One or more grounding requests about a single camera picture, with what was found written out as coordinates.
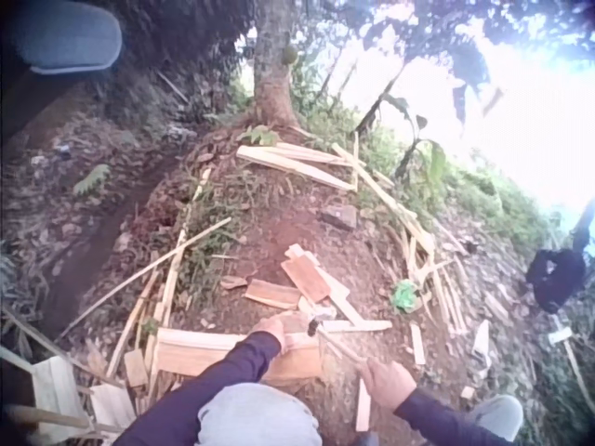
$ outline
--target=soil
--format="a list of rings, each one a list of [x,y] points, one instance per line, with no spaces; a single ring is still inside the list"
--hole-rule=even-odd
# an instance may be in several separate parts
[[[107,123],[100,124],[105,125],[102,127],[103,132],[109,130],[112,138],[115,138],[114,128]],[[114,151],[113,147],[126,147],[138,156],[134,162],[140,168],[130,170],[129,164],[122,164],[117,170],[122,177],[115,180],[113,187],[99,195],[99,202],[92,208],[86,204],[76,208],[65,206],[72,200],[72,195],[63,190],[59,195],[61,201],[52,199],[41,210],[37,207],[35,218],[27,215],[28,219],[21,222],[22,225],[31,226],[32,221],[40,221],[39,215],[52,222],[60,213],[67,215],[67,219],[58,218],[58,223],[49,227],[50,236],[47,236],[44,246],[56,240],[63,242],[64,237],[52,238],[51,234],[60,229],[63,232],[66,221],[82,226],[81,222],[85,219],[95,218],[94,224],[89,225],[90,230],[82,230],[75,234],[74,241],[59,244],[59,248],[52,250],[52,253],[61,250],[61,254],[55,257],[51,265],[55,266],[61,260],[63,262],[59,274],[48,285],[50,298],[42,307],[45,320],[41,328],[45,333],[55,335],[79,312],[79,304],[81,308],[86,308],[147,265],[152,251],[164,254],[171,249],[187,217],[184,209],[193,195],[197,178],[206,168],[212,168],[213,173],[202,198],[191,206],[188,215],[189,233],[197,233],[225,216],[232,216],[233,221],[225,228],[227,235],[213,236],[187,249],[180,269],[177,300],[172,310],[173,327],[205,331],[205,326],[214,324],[210,330],[214,333],[241,334],[249,331],[260,318],[275,314],[277,311],[273,308],[243,298],[241,289],[229,292],[222,290],[218,287],[218,279],[231,274],[291,285],[280,263],[285,260],[287,247],[299,243],[317,256],[327,272],[350,288],[349,301],[364,318],[392,321],[393,327],[389,330],[340,336],[343,342],[361,355],[403,363],[414,374],[419,385],[435,398],[462,410],[469,407],[468,402],[459,398],[464,386],[472,385],[479,389],[473,402],[499,391],[509,391],[522,399],[532,396],[536,379],[530,369],[539,353],[534,349],[527,351],[523,348],[511,351],[515,350],[512,348],[515,344],[527,344],[525,341],[531,327],[523,322],[526,306],[516,297],[511,302],[506,301],[496,287],[502,283],[510,295],[515,295],[513,284],[520,275],[503,257],[501,249],[492,246],[491,239],[477,235],[478,223],[454,211],[441,218],[457,237],[472,236],[480,245],[477,254],[463,258],[470,283],[456,279],[469,330],[465,334],[451,334],[449,327],[442,321],[436,298],[430,301],[433,320],[424,309],[406,315],[392,308],[388,300],[394,285],[391,275],[401,279],[404,262],[400,247],[392,243],[386,232],[386,226],[392,223],[387,210],[380,203],[372,210],[366,209],[366,217],[359,217],[358,227],[354,231],[339,230],[323,223],[318,212],[326,205],[351,203],[361,208],[361,204],[348,194],[305,178],[236,160],[236,138],[242,131],[243,128],[222,129],[200,137],[169,137],[153,142],[153,146],[143,150],[137,147],[142,144],[108,144],[110,153],[115,157],[115,160],[112,158],[114,165],[118,165],[116,161],[122,160],[124,155],[123,151]],[[294,143],[303,142],[289,135],[284,139]],[[98,136],[98,141],[101,142],[102,137]],[[214,158],[200,158],[204,161],[199,161],[200,155],[206,153],[212,153]],[[179,168],[172,168],[179,160]],[[101,157],[93,159],[93,163],[97,161],[101,161]],[[69,165],[68,169],[59,171],[58,177],[66,184],[71,184],[71,177],[76,172],[93,163],[84,161]],[[350,174],[346,169],[341,171],[341,168],[334,168],[332,173],[345,178]],[[103,205],[106,201],[112,205]],[[456,209],[456,204],[451,203],[449,207]],[[33,225],[33,229],[26,230],[27,240],[39,238],[43,231],[44,227]],[[447,240],[442,234],[437,233],[436,236],[439,246],[446,244]],[[122,240],[127,242],[118,247]],[[213,254],[238,259],[214,258]],[[441,255],[443,258],[451,256],[446,251]],[[35,261],[39,263],[39,258],[28,260],[29,264]],[[162,268],[162,287],[166,268]],[[451,277],[457,277],[452,266],[448,267],[448,271]],[[109,358],[141,287],[141,281],[132,283],[69,332],[61,340],[61,345],[69,348],[75,357],[85,360],[85,339],[90,338]],[[156,292],[159,286],[155,286],[154,290],[151,298],[160,298]],[[497,295],[509,312],[513,330],[487,310],[483,302],[486,291]],[[186,303],[179,301],[182,295],[193,299],[189,311],[185,310]],[[491,353],[495,365],[487,380],[477,377],[476,372],[482,367],[470,356],[473,336],[484,318],[492,321],[491,338],[495,345]],[[410,348],[410,322],[419,324],[423,334],[427,358],[427,364],[423,367],[414,364]],[[323,358],[324,375],[320,379],[300,383],[285,391],[294,393],[312,409],[320,422],[324,444],[348,445],[355,437],[353,426],[358,376],[349,362],[339,361],[328,351],[324,352]],[[504,364],[517,367],[512,380],[516,387],[512,390],[508,387],[510,383],[502,379],[509,375],[502,372]],[[405,422],[376,405],[372,408],[371,429],[379,433],[381,444],[394,444],[396,439],[403,445],[422,441]]]

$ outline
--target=hand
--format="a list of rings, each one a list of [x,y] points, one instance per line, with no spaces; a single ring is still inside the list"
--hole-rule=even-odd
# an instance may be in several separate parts
[[[359,367],[365,388],[379,406],[394,412],[416,389],[416,380],[400,363],[368,358]]]
[[[308,316],[301,311],[285,311],[271,318],[263,318],[250,333],[267,332],[275,336],[281,344],[281,354],[286,352],[286,335],[305,332],[308,329]]]

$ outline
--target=bright sky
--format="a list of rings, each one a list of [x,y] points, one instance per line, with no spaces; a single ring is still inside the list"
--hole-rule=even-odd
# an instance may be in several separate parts
[[[595,196],[595,71],[569,73],[546,69],[510,46],[483,42],[493,85],[506,95],[486,119],[468,93],[468,125],[461,141],[451,88],[457,80],[425,60],[415,60],[392,90],[429,119],[424,130],[451,153],[463,156],[478,147],[544,206],[562,204],[580,214]],[[343,101],[361,112],[369,109],[401,62],[376,49],[363,52],[352,42],[343,52],[330,90],[337,92],[349,67],[360,57],[358,70]],[[381,108],[382,123],[410,138],[408,125],[391,106]]]

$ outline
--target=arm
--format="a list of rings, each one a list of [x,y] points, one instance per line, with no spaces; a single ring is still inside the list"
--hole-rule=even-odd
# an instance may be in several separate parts
[[[116,446],[192,446],[200,430],[198,411],[224,387],[256,383],[281,351],[275,335],[255,332],[239,342],[223,361],[165,395],[137,419]]]
[[[394,413],[435,446],[510,446],[512,443],[474,425],[416,389]]]

